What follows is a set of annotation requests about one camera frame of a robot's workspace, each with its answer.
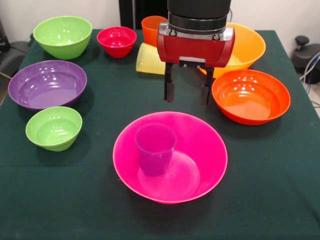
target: magenta bowl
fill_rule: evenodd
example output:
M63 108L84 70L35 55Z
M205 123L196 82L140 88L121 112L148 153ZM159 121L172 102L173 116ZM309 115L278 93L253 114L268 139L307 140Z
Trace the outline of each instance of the magenta bowl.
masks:
M123 58L130 53L137 40L137 34L125 26L112 26L101 30L96 39L111 57Z
M80 66L69 61L48 60L20 70L9 82L8 93L20 106L37 112L73 105L86 85L87 75Z
M176 134L167 170L159 176L143 173L135 136L145 125L165 125ZM214 189L228 164L226 145L205 121L181 112L156 112L130 123L113 147L113 165L132 191L161 204L179 204L200 198Z

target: white wall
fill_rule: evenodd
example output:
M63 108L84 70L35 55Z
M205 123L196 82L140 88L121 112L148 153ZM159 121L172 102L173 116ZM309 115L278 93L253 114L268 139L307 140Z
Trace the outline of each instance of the white wall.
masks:
M295 37L320 43L320 0L232 0L232 21L255 30L276 30L289 55Z
M10 42L29 41L37 24L66 15L85 18L96 29L120 25L118 0L0 0L0 18Z
M297 35L320 43L320 0L232 0L231 9L233 22L276 30L289 54ZM0 18L11 42L29 40L39 22L61 15L86 18L99 29L120 24L118 0L0 0Z

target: pink bowl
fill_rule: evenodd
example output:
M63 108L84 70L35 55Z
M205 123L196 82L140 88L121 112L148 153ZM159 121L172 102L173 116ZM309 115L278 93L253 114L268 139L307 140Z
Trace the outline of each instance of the pink bowl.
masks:
M177 142L167 171L152 177L139 166L137 130L163 124ZM130 123L113 147L113 165L123 183L135 193L161 204L179 204L204 196L223 178L228 154L221 136L205 121L181 112L156 112Z
M128 27L113 26L100 31L96 39L110 56L123 58L130 53L137 34Z

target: tipped-over yellow cup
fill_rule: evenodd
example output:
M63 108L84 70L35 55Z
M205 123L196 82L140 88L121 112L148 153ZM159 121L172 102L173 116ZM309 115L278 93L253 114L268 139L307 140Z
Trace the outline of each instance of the tipped-over yellow cup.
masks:
M149 74L165 74L166 63L160 60L156 47L142 43L136 58L135 70Z

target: purple bowl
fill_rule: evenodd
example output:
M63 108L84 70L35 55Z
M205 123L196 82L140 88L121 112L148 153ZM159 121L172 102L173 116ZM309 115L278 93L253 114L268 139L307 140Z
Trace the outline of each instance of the purple bowl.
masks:
M62 60L41 61L20 70L9 82L13 101L31 111L73 105L87 85L78 65Z

